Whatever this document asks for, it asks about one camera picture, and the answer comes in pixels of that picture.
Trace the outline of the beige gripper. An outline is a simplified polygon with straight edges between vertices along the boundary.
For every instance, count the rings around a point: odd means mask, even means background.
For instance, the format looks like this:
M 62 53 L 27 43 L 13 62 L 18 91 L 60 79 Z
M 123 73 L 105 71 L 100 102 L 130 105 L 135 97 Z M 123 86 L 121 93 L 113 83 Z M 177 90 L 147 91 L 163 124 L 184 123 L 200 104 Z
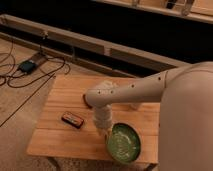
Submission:
M 93 123 L 98 130 L 98 134 L 102 137 L 109 138 L 112 134 L 112 111 L 111 106 L 107 105 L 101 108 L 93 108 Z

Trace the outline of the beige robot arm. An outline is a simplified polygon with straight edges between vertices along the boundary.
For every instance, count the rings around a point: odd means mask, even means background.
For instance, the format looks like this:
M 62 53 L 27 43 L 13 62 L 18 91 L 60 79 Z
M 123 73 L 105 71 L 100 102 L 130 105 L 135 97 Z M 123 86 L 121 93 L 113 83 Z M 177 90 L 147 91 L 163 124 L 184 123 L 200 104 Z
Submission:
M 129 85 L 104 81 L 84 98 L 102 129 L 111 125 L 113 103 L 158 102 L 159 171 L 213 171 L 213 62 L 165 70 Z

